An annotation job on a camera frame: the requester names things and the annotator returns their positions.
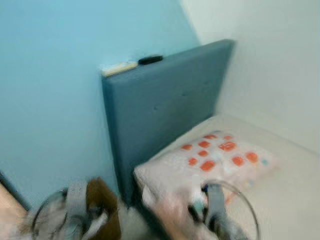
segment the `mattress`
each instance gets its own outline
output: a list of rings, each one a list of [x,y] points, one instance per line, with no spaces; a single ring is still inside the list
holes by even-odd
[[[232,132],[274,153],[278,169],[245,191],[253,205],[264,240],[320,239],[320,162],[294,143],[227,115],[214,116],[155,155],[173,150],[214,130]]]

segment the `pillow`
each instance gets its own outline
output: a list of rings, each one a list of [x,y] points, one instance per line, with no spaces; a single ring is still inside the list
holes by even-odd
[[[153,205],[167,194],[200,188],[209,180],[223,180],[244,191],[277,162],[263,148],[217,130],[136,167],[134,175]]]

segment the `white wall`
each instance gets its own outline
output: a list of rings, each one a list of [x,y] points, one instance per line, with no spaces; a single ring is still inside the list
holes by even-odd
[[[238,41],[218,109],[319,153],[319,1],[182,3],[202,43]]]

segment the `upholstered headboard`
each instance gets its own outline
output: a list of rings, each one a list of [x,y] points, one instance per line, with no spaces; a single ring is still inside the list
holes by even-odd
[[[128,206],[134,168],[214,114],[233,46],[222,40],[102,78],[118,186]]]

